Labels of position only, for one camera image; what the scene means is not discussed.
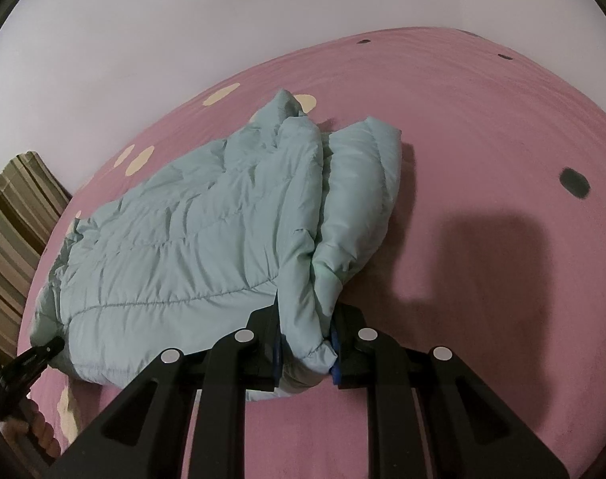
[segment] brown striped cloth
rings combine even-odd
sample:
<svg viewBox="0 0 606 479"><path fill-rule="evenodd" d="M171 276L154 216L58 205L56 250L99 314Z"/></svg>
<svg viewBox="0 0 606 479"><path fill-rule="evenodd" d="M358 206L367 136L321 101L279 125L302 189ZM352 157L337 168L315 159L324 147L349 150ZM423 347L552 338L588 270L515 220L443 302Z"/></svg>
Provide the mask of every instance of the brown striped cloth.
<svg viewBox="0 0 606 479"><path fill-rule="evenodd" d="M15 357L30 283L70 197L35 152L0 174L0 359Z"/></svg>

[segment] dark oval spot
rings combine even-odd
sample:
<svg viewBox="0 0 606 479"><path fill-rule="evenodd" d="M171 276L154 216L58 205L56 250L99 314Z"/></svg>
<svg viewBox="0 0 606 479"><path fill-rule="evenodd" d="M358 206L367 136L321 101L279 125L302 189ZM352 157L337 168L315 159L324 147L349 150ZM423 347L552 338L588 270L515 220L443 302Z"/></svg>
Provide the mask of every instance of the dark oval spot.
<svg viewBox="0 0 606 479"><path fill-rule="evenodd" d="M580 199L586 198L591 190L591 185L589 185L586 176L570 167L565 167L560 173L560 183L573 196Z"/></svg>

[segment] bed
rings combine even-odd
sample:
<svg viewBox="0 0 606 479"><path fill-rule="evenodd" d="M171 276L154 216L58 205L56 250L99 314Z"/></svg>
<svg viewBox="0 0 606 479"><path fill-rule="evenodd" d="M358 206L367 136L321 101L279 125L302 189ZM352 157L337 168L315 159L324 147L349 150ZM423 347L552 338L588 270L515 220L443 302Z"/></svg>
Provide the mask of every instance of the bed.
<svg viewBox="0 0 606 479"><path fill-rule="evenodd" d="M72 220L238 129L279 88L326 131L368 115L403 131L388 236L342 299L407 347L453 348L579 477L606 443L606 113L465 31L381 30L296 51L145 129L77 191L53 230L19 350ZM66 447L117 393L48 369L32 398ZM246 427L248 478L367 476L362 392L325 381L249 404ZM311 437L318 430L331 445Z"/></svg>

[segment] striped fabric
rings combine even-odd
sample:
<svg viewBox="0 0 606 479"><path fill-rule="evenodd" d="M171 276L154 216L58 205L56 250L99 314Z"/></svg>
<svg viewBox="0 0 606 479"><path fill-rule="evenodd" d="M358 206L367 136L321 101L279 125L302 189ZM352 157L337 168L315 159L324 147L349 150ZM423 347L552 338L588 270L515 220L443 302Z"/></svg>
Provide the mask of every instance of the striped fabric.
<svg viewBox="0 0 606 479"><path fill-rule="evenodd" d="M68 204L39 155L16 156L0 174L0 359L16 355L21 315L48 237Z"/></svg>

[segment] white wall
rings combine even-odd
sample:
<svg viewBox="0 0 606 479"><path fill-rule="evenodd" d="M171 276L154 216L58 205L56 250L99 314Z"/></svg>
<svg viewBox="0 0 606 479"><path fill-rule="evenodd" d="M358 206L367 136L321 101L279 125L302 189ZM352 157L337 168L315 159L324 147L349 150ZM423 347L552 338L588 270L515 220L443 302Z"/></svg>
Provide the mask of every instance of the white wall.
<svg viewBox="0 0 606 479"><path fill-rule="evenodd" d="M606 111L593 0L21 0L0 32L0 169L37 150L75 190L212 84L297 48L390 27L463 28L527 55Z"/></svg>

